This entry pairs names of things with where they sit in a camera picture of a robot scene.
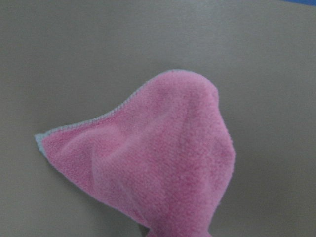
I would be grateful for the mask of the pink red towel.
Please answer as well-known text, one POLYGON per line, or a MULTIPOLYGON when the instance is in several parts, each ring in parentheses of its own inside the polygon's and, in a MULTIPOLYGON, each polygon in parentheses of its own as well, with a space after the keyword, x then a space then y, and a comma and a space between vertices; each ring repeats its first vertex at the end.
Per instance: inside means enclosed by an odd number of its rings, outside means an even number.
POLYGON ((186 70, 161 73, 112 111, 35 136, 48 162, 150 237, 207 237, 235 151, 217 88, 186 70))

